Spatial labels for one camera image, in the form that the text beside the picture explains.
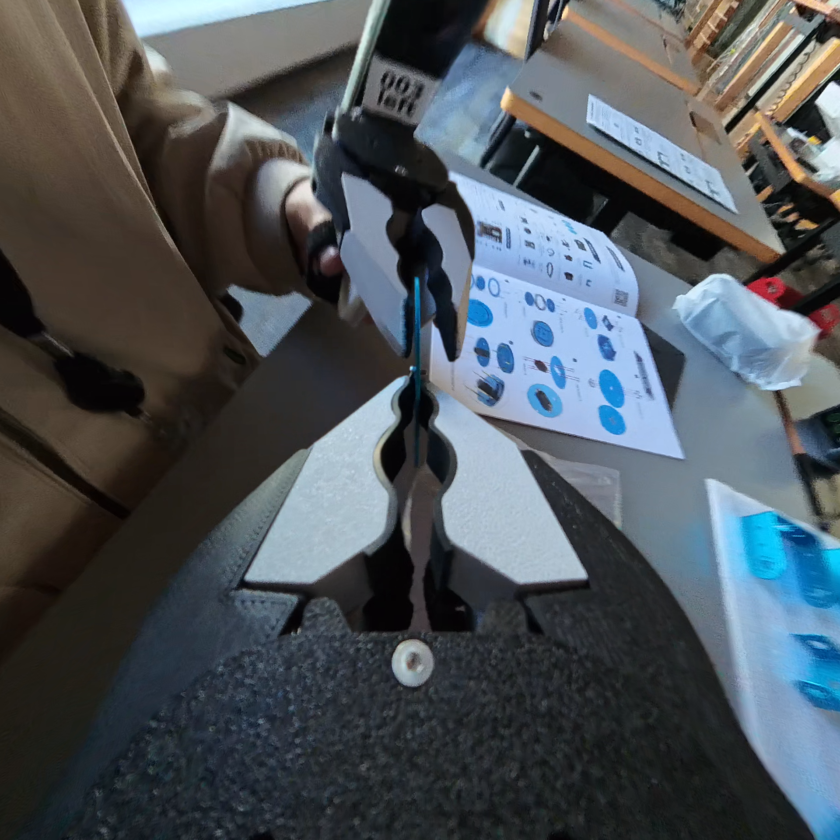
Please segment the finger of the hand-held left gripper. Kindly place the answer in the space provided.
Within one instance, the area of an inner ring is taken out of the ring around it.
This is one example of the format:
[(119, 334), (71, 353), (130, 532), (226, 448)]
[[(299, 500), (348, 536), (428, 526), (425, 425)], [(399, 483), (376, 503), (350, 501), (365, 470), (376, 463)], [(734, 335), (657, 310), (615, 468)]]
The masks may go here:
[(432, 322), (449, 362), (461, 355), (466, 335), (469, 283), (475, 247), (475, 227), (468, 207), (436, 203), (426, 207), (426, 257), (423, 323)]
[(357, 175), (343, 173), (340, 180), (349, 219), (340, 253), (350, 284), (392, 350), (407, 358), (416, 316), (424, 326), (436, 312), (429, 288), (433, 208), (409, 217), (408, 244), (399, 251), (387, 230), (395, 212), (392, 199)]

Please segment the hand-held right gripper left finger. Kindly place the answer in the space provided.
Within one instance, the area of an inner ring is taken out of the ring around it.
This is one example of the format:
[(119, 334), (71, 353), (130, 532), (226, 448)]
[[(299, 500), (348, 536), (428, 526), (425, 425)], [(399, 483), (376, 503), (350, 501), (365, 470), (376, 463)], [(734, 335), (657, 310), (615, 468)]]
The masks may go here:
[(369, 618), (411, 618), (413, 562), (394, 478), (406, 459), (400, 377), (306, 452), (245, 572), (251, 590), (326, 597)]

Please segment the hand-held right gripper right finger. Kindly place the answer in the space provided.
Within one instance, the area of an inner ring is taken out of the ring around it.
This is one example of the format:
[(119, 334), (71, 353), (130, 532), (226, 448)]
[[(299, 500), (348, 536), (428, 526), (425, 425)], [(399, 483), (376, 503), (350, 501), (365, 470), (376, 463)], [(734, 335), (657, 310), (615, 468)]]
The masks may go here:
[(522, 451), (452, 395), (427, 386), (434, 499), (429, 567), (455, 594), (531, 594), (588, 575)]

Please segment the blue round metal plate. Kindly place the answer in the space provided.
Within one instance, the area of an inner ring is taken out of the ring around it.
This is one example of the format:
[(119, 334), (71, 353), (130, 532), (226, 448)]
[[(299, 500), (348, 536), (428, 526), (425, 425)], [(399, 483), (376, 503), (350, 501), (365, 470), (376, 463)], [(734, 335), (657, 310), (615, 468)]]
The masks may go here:
[(422, 273), (415, 274), (413, 282), (413, 366), (411, 376), (413, 383), (413, 465), (416, 469), (421, 466), (422, 455), (422, 425), (421, 407), (424, 393), (423, 377), (423, 349), (422, 349)]

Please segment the long wooden edged desk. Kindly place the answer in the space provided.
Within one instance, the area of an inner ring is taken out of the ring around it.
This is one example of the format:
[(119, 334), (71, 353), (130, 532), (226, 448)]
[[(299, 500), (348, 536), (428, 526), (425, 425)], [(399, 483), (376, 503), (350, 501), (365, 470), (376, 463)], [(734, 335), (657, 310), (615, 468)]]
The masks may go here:
[(812, 221), (835, 217), (839, 193), (820, 183), (785, 142), (782, 127), (762, 112), (753, 115), (752, 127), (736, 143), (742, 168), (767, 214), (794, 209)]

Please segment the person's left hand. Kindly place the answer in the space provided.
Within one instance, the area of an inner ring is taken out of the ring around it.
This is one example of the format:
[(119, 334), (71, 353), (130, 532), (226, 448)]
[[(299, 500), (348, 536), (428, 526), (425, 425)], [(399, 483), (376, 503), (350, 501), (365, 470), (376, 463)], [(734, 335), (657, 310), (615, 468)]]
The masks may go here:
[(343, 274), (343, 264), (336, 245), (325, 245), (314, 256), (308, 255), (310, 234), (325, 224), (332, 224), (329, 211), (315, 197), (309, 180), (300, 180), (289, 191), (284, 209), (290, 240), (296, 250), (296, 258), (303, 272), (312, 266), (325, 277)]

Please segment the clear plastic bag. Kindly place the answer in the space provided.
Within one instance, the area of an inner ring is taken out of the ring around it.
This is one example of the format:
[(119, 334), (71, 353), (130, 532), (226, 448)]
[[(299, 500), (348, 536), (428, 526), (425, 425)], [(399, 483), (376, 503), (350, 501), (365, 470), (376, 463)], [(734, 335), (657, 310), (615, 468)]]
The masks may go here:
[(540, 457), (615, 526), (623, 528), (623, 493), (618, 470), (556, 458), (522, 443), (516, 446), (523, 454)]

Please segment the assembly guide booklet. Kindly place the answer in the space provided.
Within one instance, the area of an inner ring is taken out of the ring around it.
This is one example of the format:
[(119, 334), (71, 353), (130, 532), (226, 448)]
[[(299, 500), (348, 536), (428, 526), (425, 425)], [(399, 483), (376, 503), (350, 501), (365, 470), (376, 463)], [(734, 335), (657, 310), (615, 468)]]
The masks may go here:
[(487, 417), (682, 459), (624, 252), (524, 198), (451, 180), (476, 256), (461, 355), (449, 362), (433, 336), (430, 382)]

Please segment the white paper sheet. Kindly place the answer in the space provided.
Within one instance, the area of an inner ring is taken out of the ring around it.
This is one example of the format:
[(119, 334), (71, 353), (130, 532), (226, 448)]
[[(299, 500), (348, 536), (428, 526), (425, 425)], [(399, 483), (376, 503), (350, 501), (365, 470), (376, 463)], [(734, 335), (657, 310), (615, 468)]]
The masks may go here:
[(593, 94), (587, 99), (586, 122), (659, 170), (671, 174), (730, 212), (739, 213), (718, 169)]

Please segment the white foam sheet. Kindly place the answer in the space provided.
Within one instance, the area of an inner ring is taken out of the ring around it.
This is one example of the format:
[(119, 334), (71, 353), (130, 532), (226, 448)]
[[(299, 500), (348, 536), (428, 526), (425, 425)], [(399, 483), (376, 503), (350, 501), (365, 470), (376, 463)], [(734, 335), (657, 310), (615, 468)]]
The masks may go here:
[(839, 835), (839, 712), (813, 707), (795, 688), (804, 665), (792, 634), (839, 642), (838, 605), (812, 607), (795, 572), (774, 581), (751, 574), (740, 518), (773, 511), (815, 534), (831, 550), (838, 582), (838, 540), (713, 480), (706, 481), (712, 538), (742, 728), (816, 838)]

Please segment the white plastic bag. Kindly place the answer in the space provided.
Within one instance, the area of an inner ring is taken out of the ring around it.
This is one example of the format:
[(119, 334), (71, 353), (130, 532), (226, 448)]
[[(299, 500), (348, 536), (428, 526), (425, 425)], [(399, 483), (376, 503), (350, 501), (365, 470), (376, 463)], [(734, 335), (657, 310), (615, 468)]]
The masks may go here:
[(766, 392), (802, 384), (819, 330), (778, 308), (732, 276), (713, 274), (673, 304), (686, 330), (730, 372)]

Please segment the red plastic item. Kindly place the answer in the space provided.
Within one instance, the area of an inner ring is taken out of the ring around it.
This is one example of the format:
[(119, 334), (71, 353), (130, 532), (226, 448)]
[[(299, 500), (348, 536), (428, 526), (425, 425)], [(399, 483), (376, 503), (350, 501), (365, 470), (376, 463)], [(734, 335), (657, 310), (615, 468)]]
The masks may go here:
[[(763, 277), (748, 284), (748, 289), (763, 300), (772, 303), (783, 311), (797, 311), (800, 304), (807, 298), (807, 295), (788, 286), (779, 277)], [(819, 338), (827, 338), (838, 328), (839, 307), (834, 302), (826, 303), (819, 308), (811, 308), (805, 313), (819, 329)]]

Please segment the dark grey electronic device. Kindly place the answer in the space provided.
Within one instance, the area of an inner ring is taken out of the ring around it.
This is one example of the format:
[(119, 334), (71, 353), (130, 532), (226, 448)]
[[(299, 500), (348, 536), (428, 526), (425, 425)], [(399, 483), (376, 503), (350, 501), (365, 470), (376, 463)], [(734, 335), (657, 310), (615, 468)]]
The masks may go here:
[(839, 405), (794, 421), (804, 453), (820, 476), (839, 475)]

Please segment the small blue metal bracket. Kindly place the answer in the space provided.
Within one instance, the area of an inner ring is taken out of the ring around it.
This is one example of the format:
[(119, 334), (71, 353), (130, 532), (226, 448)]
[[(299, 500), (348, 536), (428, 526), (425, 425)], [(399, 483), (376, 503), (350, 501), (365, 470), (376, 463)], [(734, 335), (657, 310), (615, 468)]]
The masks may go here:
[(839, 712), (839, 647), (816, 633), (793, 633), (804, 665), (794, 687), (815, 708)]

